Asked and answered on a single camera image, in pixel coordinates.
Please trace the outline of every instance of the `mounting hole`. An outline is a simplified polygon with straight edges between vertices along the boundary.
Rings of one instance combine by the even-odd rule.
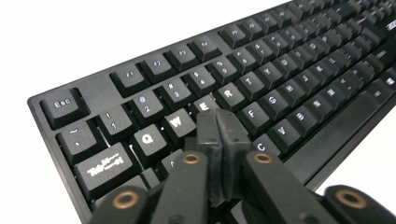
[[[265,153],[257,153],[254,155],[254,159],[260,163],[270,163],[272,161],[272,157]]]
[[[134,206],[139,201],[139,196],[133,191],[119,193],[113,200],[114,207],[125,209]]]
[[[359,193],[350,189],[340,189],[335,192],[335,197],[341,203],[353,208],[364,208],[367,206],[366,200]]]
[[[201,158],[195,154],[189,154],[186,155],[183,159],[184,162],[187,164],[195,164],[198,163],[201,160]]]

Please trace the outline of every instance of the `keyboard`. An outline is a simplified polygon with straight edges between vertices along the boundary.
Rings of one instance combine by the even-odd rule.
[[[394,79],[394,59],[389,53],[394,44],[391,31],[386,30],[394,19],[392,2],[368,2],[364,6],[338,1],[315,3],[308,3],[309,9],[301,15],[291,3],[265,10],[32,97],[32,114],[65,184],[71,187],[69,193],[81,220],[86,221],[97,202],[119,185],[135,184],[135,180],[130,181],[135,178],[150,189],[164,181],[169,167],[163,160],[171,161],[183,149],[184,137],[194,135],[194,130],[179,135],[172,127],[184,128],[181,124],[187,122],[193,129],[196,113],[206,108],[233,111],[255,148],[265,147],[275,153],[304,184],[316,188],[394,106],[393,86],[389,85]],[[368,14],[377,8],[379,12],[370,17]],[[271,26],[267,18],[272,21],[274,17],[278,21]],[[259,34],[249,36],[249,31],[258,27],[262,28]],[[335,41],[324,42],[323,37]],[[211,50],[203,53],[200,48]],[[272,51],[271,56],[262,57],[260,49]],[[192,60],[181,62],[190,56]],[[232,74],[224,76],[224,71]],[[202,78],[195,79],[195,73]],[[134,77],[142,81],[130,89],[122,87],[123,78]],[[318,84],[310,86],[306,79]],[[207,83],[208,88],[201,89]],[[183,101],[174,101],[180,96]],[[139,106],[145,102],[150,105]],[[66,111],[70,105],[77,110]],[[317,105],[325,106],[322,110]],[[146,117],[145,113],[152,111],[156,113]],[[303,120],[313,120],[309,123],[312,127],[305,129]],[[112,133],[123,125],[126,131]],[[332,134],[340,130],[342,136]],[[73,138],[78,132],[82,136]],[[282,137],[287,132],[293,133],[292,139]],[[145,154],[152,147],[144,146],[157,143],[157,138],[163,147],[153,155]],[[70,147],[85,144],[81,139],[93,139],[96,144],[72,155]],[[313,147],[318,141],[330,143],[329,154]],[[87,161],[98,160],[95,157],[112,150],[129,153],[122,157],[138,166],[128,168],[131,172],[127,177],[116,175],[110,184],[104,183],[105,187],[87,190],[80,170]],[[308,166],[304,161],[312,158],[315,162]]]

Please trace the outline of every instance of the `black keyboard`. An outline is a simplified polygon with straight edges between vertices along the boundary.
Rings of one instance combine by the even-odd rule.
[[[286,3],[28,105],[83,222],[114,188],[163,182],[207,109],[234,112],[255,149],[315,189],[395,105],[395,9],[392,0]],[[213,208],[213,220],[235,222],[236,203]]]

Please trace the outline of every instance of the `keyboard frame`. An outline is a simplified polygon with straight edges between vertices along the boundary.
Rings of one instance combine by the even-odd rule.
[[[237,21],[233,21],[227,24],[224,24],[218,28],[212,29],[210,31],[198,34],[198,35],[208,35],[212,41],[214,43],[217,44],[217,47],[220,49],[221,51],[221,55],[218,57],[215,57],[211,60],[208,60],[204,63],[200,63],[199,66],[206,66],[209,63],[214,62],[216,59],[218,59],[219,57],[224,57],[229,55],[233,49],[231,49],[222,39],[221,37],[218,35],[218,32],[225,26],[233,24],[233,23],[238,23],[239,21],[243,21],[245,19],[248,19],[252,16],[261,14],[265,11],[269,11],[271,10],[271,8],[268,8],[260,13],[257,14],[253,14],[253,15],[249,15],[243,19],[237,20]],[[70,169],[70,166],[68,165],[64,154],[62,152],[62,150],[59,147],[59,144],[56,140],[56,135],[58,133],[61,133],[64,129],[66,129],[67,127],[69,127],[69,125],[73,124],[74,122],[72,122],[71,124],[65,125],[60,129],[57,130],[52,130],[50,127],[50,124],[48,123],[47,118],[44,115],[44,112],[42,110],[42,107],[40,106],[40,102],[42,100],[44,100],[44,98],[48,95],[51,95],[52,92],[60,90],[60,89],[73,89],[73,88],[77,88],[81,95],[83,95],[85,103],[87,104],[88,108],[90,109],[90,115],[82,118],[82,119],[78,119],[75,122],[81,122],[81,121],[85,121],[85,120],[89,120],[89,119],[94,119],[95,117],[97,117],[99,115],[100,112],[109,109],[115,105],[123,105],[126,104],[127,102],[131,101],[132,99],[134,99],[136,97],[136,95],[139,94],[139,92],[127,97],[127,98],[123,98],[118,89],[116,88],[116,86],[114,85],[112,79],[110,78],[110,74],[115,70],[116,67],[126,64],[126,63],[140,63],[143,61],[143,59],[150,54],[154,54],[154,53],[165,53],[166,51],[168,51],[172,46],[177,45],[177,44],[182,44],[182,43],[190,43],[196,36],[192,36],[189,37],[187,39],[175,42],[171,45],[168,45],[166,47],[160,48],[160,49],[156,49],[154,51],[148,52],[146,54],[143,54],[141,56],[138,56],[136,58],[133,58],[129,61],[123,62],[123,63],[119,63],[116,64],[114,66],[108,67],[107,69],[104,69],[102,71],[99,71],[97,73],[82,77],[80,79],[76,79],[72,82],[69,82],[67,84],[64,84],[62,86],[56,87],[52,90],[49,91],[44,91],[42,93],[39,93],[35,96],[32,96],[28,99],[28,105],[29,108],[32,112],[32,115],[35,119],[36,125],[38,130],[40,131],[43,140],[47,146],[47,149],[49,151],[49,154],[52,157],[52,160],[58,170],[58,173],[62,179],[62,181],[64,182],[64,186],[69,194],[69,197],[73,203],[73,205],[76,208],[76,211],[78,213],[78,216],[80,217],[81,221],[83,223],[88,223],[88,221],[91,218],[92,212],[90,207],[88,206],[88,204],[86,203],[83,194],[81,193],[80,187],[78,186],[78,182],[77,180],[74,178],[74,175],[72,173],[72,170]],[[175,77],[183,77],[184,75],[188,74],[191,69],[188,69],[184,72],[178,73],[173,77],[170,77],[168,79],[173,79]],[[149,90],[155,90],[158,87],[160,87],[166,80],[161,81],[157,84],[154,84],[152,86],[150,86],[149,88],[143,90],[143,91],[149,91]],[[90,93],[90,94],[86,94],[86,92],[88,92],[87,90],[90,89],[90,87],[94,87],[95,85],[92,83],[101,83],[103,85],[103,82],[105,82],[106,84],[109,84],[108,86],[111,86],[111,88],[106,88],[106,91],[104,91],[103,89],[101,90],[97,90],[96,92],[98,92],[99,94],[115,94],[118,95],[117,99],[112,99],[111,101],[106,101],[106,103],[104,104],[103,102],[99,101],[99,98],[96,94]],[[339,112],[342,112],[343,108],[345,108],[348,104],[344,105],[343,107],[341,107],[339,109]],[[319,172],[316,173],[315,176],[313,176],[311,178],[311,180],[305,185],[308,189],[312,189],[315,190],[317,189],[320,184],[332,173],[332,171],[334,171],[336,169],[336,167],[353,151],[353,149],[359,144],[359,142],[361,142],[364,137],[375,127],[375,125],[377,123],[379,123],[379,121],[381,121],[382,118],[384,118],[388,112],[396,105],[396,95],[393,95],[361,128],[360,130],[354,134],[354,136],[349,139],[349,141],[332,157],[332,159],[330,161],[328,161],[321,169]],[[329,120],[327,122],[329,122],[330,120],[332,120],[333,117],[335,117],[339,112],[333,114]]]

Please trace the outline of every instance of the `white surface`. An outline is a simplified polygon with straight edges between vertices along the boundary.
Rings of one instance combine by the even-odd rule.
[[[238,6],[231,1],[3,1],[2,219],[80,222],[27,106],[30,96],[281,2],[246,0]],[[393,213],[395,117],[393,111],[329,180],[363,189]]]

